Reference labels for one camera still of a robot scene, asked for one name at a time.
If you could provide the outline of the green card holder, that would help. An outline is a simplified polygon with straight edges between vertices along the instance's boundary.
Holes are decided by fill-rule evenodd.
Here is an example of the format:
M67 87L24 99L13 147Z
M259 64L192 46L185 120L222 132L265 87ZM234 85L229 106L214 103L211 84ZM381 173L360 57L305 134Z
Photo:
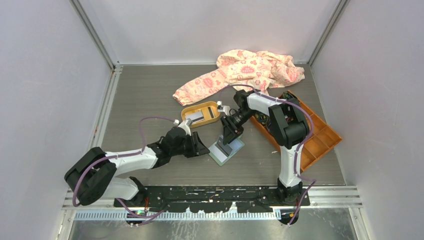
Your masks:
M219 165L223 166L230 158L232 158L241 148L244 143L240 138L236 138L229 144L223 144L223 135L221 134L218 139L208 147L209 155Z

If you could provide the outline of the yellow oval tray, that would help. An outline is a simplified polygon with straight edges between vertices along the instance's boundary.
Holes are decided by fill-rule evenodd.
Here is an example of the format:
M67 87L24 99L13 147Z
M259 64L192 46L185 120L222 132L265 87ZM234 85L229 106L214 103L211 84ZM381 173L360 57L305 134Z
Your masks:
M192 106L184 108L181 111L182 120L186 120L187 114L194 113L197 111L202 111L204 115L204 120L201 122L192 124L191 128L197 128L207 124L214 123L219 120L221 115L217 110L217 103L214 101L207 101L204 103L200 103L200 104L196 104L196 105L192 105Z

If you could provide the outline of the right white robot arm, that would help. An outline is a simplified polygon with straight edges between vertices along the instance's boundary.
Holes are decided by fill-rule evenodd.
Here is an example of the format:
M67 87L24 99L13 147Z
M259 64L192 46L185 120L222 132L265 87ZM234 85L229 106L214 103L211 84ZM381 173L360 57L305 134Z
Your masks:
M275 194L281 204L291 205L303 189L299 157L310 136L306 112L295 97L280 99L256 90L239 90L233 99L238 109L234 113L226 113L220 119L223 144L227 145L237 139L244 131L244 123L255 114L266 115L268 133L280 148L280 173Z

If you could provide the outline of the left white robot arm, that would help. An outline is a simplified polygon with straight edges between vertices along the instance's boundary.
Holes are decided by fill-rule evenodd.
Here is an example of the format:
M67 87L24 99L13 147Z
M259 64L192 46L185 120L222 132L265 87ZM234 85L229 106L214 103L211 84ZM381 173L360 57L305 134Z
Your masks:
M140 207L147 201L146 188L136 177L120 175L162 167L175 156L194 158L209 153L196 131L176 126L144 148L106 152L93 147L66 172L64 180L73 191L74 207L101 199L113 199L115 206Z

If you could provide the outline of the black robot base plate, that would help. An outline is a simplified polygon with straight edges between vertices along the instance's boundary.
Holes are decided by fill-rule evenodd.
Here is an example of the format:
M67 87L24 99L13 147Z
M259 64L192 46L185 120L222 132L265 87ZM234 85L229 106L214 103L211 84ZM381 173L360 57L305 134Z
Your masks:
M267 213L274 207L310 205L309 195L302 192L294 197L279 196L272 186L148 186L144 198L135 203L124 201L129 208L148 208L151 212L168 213L226 213L235 205L237 213Z

